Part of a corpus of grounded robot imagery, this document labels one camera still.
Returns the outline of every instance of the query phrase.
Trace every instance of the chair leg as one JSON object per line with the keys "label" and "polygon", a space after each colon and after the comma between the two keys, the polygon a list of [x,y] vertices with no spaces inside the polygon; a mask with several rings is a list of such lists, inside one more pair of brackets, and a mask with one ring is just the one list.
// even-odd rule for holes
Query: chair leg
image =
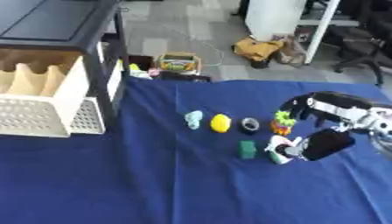
{"label": "chair leg", "polygon": [[375,78],[377,79],[377,83],[375,85],[380,87],[384,83],[384,79],[382,77],[382,70],[380,68],[380,65],[375,60],[367,61],[367,63],[365,63],[365,64],[370,66],[370,68],[373,70]]}
{"label": "chair leg", "polygon": [[334,65],[333,69],[335,70],[336,73],[341,73],[342,68],[344,68],[344,67],[353,67],[353,66],[356,66],[359,64],[367,64],[369,61],[373,61],[373,60],[371,58],[369,58],[368,56],[359,57],[356,59],[347,59],[347,60],[343,60],[342,62]]}

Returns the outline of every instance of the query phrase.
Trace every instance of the storage rack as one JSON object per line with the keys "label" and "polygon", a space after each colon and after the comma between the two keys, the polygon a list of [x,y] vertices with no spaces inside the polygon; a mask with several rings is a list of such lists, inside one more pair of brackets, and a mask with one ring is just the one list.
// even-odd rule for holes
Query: storage rack
{"label": "storage rack", "polygon": [[[12,0],[0,3],[0,48],[77,51],[83,54],[89,90],[97,100],[106,127],[116,117],[123,97],[124,78],[129,74],[122,15],[118,0]],[[116,33],[105,33],[114,20]],[[108,42],[103,61],[97,50]],[[122,60],[122,81],[111,100],[110,75]]]}

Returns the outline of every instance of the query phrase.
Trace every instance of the cyan toy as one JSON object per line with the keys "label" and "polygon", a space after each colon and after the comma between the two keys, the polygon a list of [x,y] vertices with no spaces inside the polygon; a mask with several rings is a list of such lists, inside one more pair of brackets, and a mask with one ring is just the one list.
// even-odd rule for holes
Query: cyan toy
{"label": "cyan toy", "polygon": [[200,121],[203,119],[203,112],[195,110],[185,115],[185,120],[191,130],[196,130],[200,126]]}

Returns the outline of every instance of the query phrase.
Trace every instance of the white cabinet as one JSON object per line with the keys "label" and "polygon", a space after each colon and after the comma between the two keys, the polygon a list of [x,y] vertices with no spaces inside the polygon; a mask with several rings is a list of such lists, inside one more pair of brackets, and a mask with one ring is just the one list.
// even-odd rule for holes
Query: white cabinet
{"label": "white cabinet", "polygon": [[250,0],[246,24],[260,41],[274,34],[293,34],[306,0]]}

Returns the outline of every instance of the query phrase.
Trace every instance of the yellow ball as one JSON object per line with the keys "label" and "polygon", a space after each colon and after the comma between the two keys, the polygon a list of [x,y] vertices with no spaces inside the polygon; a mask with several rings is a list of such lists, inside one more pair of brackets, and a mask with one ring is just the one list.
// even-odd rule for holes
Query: yellow ball
{"label": "yellow ball", "polygon": [[218,133],[226,133],[230,129],[231,119],[226,115],[218,114],[213,117],[210,125],[211,129],[214,131]]}

